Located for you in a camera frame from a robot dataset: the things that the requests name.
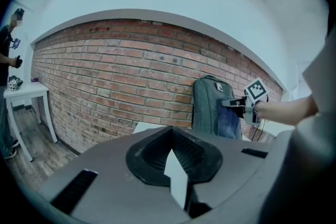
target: black slot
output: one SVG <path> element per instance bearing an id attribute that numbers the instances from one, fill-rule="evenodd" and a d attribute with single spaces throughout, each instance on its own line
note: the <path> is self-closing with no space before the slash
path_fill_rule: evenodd
<path id="1" fill-rule="evenodd" d="M 81 171 L 51 202 L 63 213 L 70 214 L 76 204 L 88 190 L 98 174 L 92 171 Z"/>
<path id="2" fill-rule="evenodd" d="M 248 155 L 252 155 L 252 156 L 256 156 L 256 157 L 259 157 L 259 158 L 266 158 L 267 156 L 267 152 L 264 152 L 264 151 L 257 151 L 257 150 L 252 150 L 251 148 L 243 148 L 243 150 L 241 151 L 245 154 L 248 154 Z"/>

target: gray backpack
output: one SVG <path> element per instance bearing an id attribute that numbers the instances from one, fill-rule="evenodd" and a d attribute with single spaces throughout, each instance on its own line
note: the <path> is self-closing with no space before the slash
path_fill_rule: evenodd
<path id="1" fill-rule="evenodd" d="M 239 117 L 233 110 L 220 105 L 221 100 L 233 99 L 232 87 L 213 76 L 194 82 L 192 129 L 211 135 L 242 139 Z"/>

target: small white object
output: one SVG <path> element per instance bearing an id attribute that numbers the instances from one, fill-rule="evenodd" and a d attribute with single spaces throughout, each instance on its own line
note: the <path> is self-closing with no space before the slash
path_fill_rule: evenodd
<path id="1" fill-rule="evenodd" d="M 245 91 L 253 104 L 268 94 L 267 88 L 260 78 L 247 85 Z"/>
<path id="2" fill-rule="evenodd" d="M 216 83 L 216 88 L 217 88 L 217 91 L 223 92 L 222 85 L 220 85 L 219 83 Z"/>
<path id="3" fill-rule="evenodd" d="M 167 157 L 164 174 L 170 177 L 170 193 L 177 204 L 184 209 L 187 196 L 188 176 L 183 170 L 173 150 L 170 150 Z"/>

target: human arm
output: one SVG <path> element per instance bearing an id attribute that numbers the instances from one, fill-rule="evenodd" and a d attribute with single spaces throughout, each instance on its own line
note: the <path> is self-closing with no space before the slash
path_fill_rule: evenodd
<path id="1" fill-rule="evenodd" d="M 8 28 L 4 26 L 0 30 L 0 46 L 4 46 L 7 35 L 8 35 Z M 0 63 L 7 63 L 10 66 L 14 67 L 16 65 L 16 58 L 10 58 L 0 53 Z"/>
<path id="2" fill-rule="evenodd" d="M 258 102 L 254 109 L 259 118 L 286 125 L 297 125 L 304 118 L 318 112 L 311 95 L 290 102 Z"/>
<path id="3" fill-rule="evenodd" d="M 6 57 L 6 56 L 0 54 L 0 63 L 7 63 L 11 67 L 14 67 L 16 65 L 16 58 Z"/>

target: white wall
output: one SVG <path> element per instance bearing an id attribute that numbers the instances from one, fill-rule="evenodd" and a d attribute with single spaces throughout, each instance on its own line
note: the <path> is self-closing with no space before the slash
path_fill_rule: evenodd
<path id="1" fill-rule="evenodd" d="M 285 89 L 290 57 L 272 14 L 259 0 L 50 0 L 34 41 L 90 19 L 153 19 L 200 31 L 250 57 Z"/>

